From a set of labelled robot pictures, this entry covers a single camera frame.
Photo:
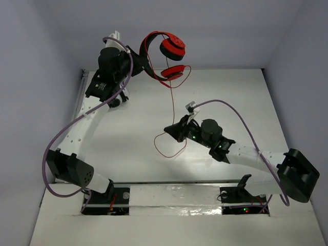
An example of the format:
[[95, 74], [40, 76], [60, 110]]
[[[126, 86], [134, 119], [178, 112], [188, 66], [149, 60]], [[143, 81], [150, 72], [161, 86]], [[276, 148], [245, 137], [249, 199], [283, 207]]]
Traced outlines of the red black headphones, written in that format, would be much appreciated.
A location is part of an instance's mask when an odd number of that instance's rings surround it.
[[157, 75], [154, 72], [153, 66], [151, 64], [151, 60], [149, 58], [148, 51], [151, 42], [160, 35], [165, 36], [165, 38], [163, 39], [163, 41], [159, 46], [161, 53], [170, 60], [176, 62], [181, 61], [186, 54], [186, 50], [185, 50], [186, 45], [179, 37], [169, 32], [153, 31], [150, 34], [148, 34], [140, 44], [139, 56], [145, 58], [148, 61], [148, 64], [145, 66], [144, 71], [151, 78], [159, 81], [165, 87], [171, 88], [171, 86], [168, 85], [166, 82], [182, 77], [186, 66], [177, 65], [173, 67], [168, 67], [161, 71], [160, 73], [161, 76]]

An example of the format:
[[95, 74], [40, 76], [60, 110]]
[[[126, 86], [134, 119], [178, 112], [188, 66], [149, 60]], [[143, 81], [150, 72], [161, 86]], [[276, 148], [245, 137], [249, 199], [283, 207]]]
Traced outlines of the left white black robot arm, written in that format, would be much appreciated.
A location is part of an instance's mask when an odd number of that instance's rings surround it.
[[127, 83], [131, 77], [148, 67], [146, 56], [130, 49], [105, 47], [100, 51], [98, 69], [85, 91], [80, 112], [75, 120], [64, 127], [57, 136], [66, 133], [56, 150], [51, 150], [51, 141], [44, 152], [42, 176], [47, 190], [57, 197], [49, 185], [46, 168], [53, 176], [79, 187], [80, 191], [89, 190], [96, 193], [102, 202], [110, 201], [114, 196], [112, 180], [98, 174], [94, 167], [85, 163], [86, 150], [95, 130], [104, 115], [118, 107], [129, 98]]

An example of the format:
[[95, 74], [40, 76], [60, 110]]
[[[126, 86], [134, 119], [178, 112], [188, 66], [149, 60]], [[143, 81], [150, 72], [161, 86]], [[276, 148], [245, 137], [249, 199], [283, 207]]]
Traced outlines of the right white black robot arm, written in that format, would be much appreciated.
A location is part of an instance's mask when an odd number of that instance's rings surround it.
[[289, 149], [285, 153], [275, 153], [243, 146], [224, 137], [222, 127], [213, 119], [205, 119], [198, 124], [185, 115], [178, 123], [165, 127], [164, 131], [177, 142], [188, 138], [209, 148], [209, 155], [218, 162], [268, 172], [269, 175], [262, 184], [251, 183], [251, 176], [243, 175], [236, 192], [242, 201], [268, 193], [286, 194], [297, 202], [307, 203], [320, 176], [318, 170], [299, 150]]

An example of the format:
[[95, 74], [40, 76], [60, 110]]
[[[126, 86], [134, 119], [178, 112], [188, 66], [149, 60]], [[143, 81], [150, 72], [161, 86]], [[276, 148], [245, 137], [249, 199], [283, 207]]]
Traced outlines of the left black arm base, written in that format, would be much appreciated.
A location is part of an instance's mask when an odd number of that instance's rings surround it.
[[129, 215], [130, 187], [113, 187], [109, 196], [91, 190], [83, 190], [83, 215]]

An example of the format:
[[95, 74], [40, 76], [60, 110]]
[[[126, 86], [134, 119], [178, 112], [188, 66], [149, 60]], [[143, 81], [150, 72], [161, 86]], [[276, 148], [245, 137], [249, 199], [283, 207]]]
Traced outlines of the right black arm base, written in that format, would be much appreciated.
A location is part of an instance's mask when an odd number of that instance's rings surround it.
[[244, 175], [236, 186], [221, 187], [217, 200], [222, 204], [223, 215], [269, 215], [267, 198], [251, 195], [246, 184], [251, 174]]

